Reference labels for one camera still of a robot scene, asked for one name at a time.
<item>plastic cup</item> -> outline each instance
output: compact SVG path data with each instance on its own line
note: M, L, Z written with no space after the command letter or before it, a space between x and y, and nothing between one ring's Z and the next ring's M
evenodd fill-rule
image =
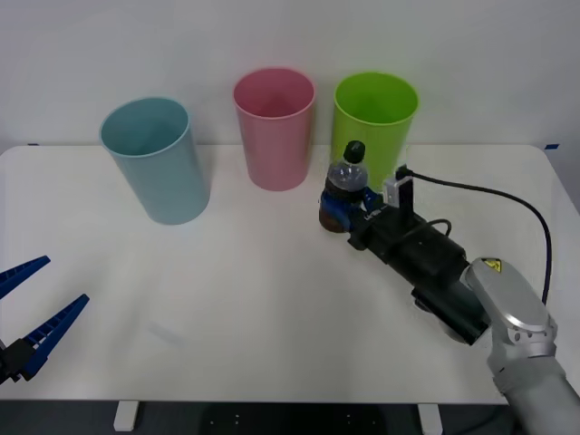
M205 209L208 186L194 150L188 112L178 102L128 102L105 119L100 136L151 219L182 224Z
M345 78L334 91L332 159L340 159L351 140L364 142L369 187L381 191L418 108L419 95L399 77L362 72Z
M313 82L288 68L265 68L234 88L247 173L260 188L288 190L306 178L314 117Z

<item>green cup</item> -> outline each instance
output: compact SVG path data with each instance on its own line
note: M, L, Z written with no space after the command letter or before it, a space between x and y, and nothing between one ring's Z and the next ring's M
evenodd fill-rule
M345 78L334 91L332 159L340 159L351 140L364 142L369 187L381 191L418 108L419 95L399 77L362 72Z

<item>table leg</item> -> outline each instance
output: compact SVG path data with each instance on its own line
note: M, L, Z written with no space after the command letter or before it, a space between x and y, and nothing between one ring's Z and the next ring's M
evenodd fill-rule
M138 401L120 401L115 415L113 428L117 432L131 432L135 428L135 418L137 417Z
M442 435L443 424L439 414L439 406L434 403L419 403L420 426L423 435Z

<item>cup rim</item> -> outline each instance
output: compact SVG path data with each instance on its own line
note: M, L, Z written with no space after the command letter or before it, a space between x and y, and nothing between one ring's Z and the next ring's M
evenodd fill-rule
M165 100L166 102L175 102L186 114L187 118L188 118L188 123L185 126L185 129L183 130L183 132L179 135L179 137L177 139L175 139L175 141L171 142L167 147L162 148L161 150L157 150L155 152L150 152L149 154L140 154L139 156L134 156L131 154L121 154L120 152L114 151L111 148L109 148L104 140L102 139L102 128L105 125L105 122L107 122L107 120L111 117L111 115L116 112L119 111L120 109L129 106L130 104L133 104L135 102L142 102L144 100ZM144 159L147 157L152 157L155 156L157 154L160 154L161 152L164 152L166 150L169 150L170 148L175 147L178 142L180 142L183 137L188 133L189 131L189 127L191 124L191 119L189 117L189 112L187 111L187 109L183 106L183 104L181 104L179 101L174 100L172 98L169 97L159 97L159 96L150 96L150 97L140 97L140 98L136 98L135 100L131 100L131 101L127 101L125 103L123 103L121 106L116 107L115 109L113 109L112 111L109 112L109 114L107 116L105 116L104 120L101 123L101 127L99 128L99 141L101 142L101 145L110 153L113 154L117 157L122 157L124 159Z
M243 109L239 104L237 104L236 101L236 89L237 86L247 77L249 77L250 75L254 74L254 73L259 73L262 71L272 71L272 70L286 70L289 71L291 73L297 73L302 75L312 86L312 100L310 100L308 102L308 104L306 104L306 106L301 109L300 111L296 111L294 113L290 113L289 115L285 115L285 116L260 116L260 115L256 115L250 111L247 111L245 109ZM294 116L298 116L301 113L304 113L305 111L308 111L313 105L314 105L314 101L316 100L316 85L314 84L314 81L310 78L310 76L308 76L306 73L300 71L300 70L296 70L295 68L291 68L288 66L267 66L264 68L256 68L255 70L252 70L250 72L247 72L246 74L244 74L234 85L234 90L232 91L232 100L234 101L234 104L236 105L236 108L243 112L244 114L251 116L252 118L256 118L257 120L268 120L268 121L277 121L277 120L287 120L288 118L292 118Z
M397 79L397 80L405 83L407 86L409 86L411 88L412 92L415 94L415 97L417 98L417 105L415 106L415 109L406 118L403 118L402 120L398 120L398 121L395 121L395 122L369 122L369 121L360 120L360 119L352 116L349 112L347 112L345 109L343 109L341 107L341 105L338 103L338 100L336 99L336 93L338 93L338 88L340 88L341 85L344 82L346 82L348 79L351 79L353 77L356 77L357 75L364 75L364 74L379 74L379 75L385 75L385 76L392 77L394 79ZM341 111L345 116L347 116L348 118L350 118L353 121L357 121L357 122L360 122L361 124L365 124L365 125L372 125L372 126L375 126L375 127L384 127L384 126L387 126L387 125L402 124L402 123L410 120L413 116L415 116L415 113L417 113L417 111L419 110L419 108L421 106L421 98L420 98L419 93L417 92L417 90L414 88L414 86L412 84L410 84L409 82L407 82L405 79L399 77L398 75L391 74L389 72L370 70L370 71L356 72L356 73L350 74L350 75L344 77L342 80L340 80L338 82L338 84L336 85L336 87L334 88L334 106L339 111Z

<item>blue cup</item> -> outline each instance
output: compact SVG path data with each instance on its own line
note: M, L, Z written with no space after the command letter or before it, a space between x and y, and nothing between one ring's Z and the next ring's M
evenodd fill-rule
M151 219L182 224L209 201L181 104L166 98L128 102L102 123L101 143L112 155Z

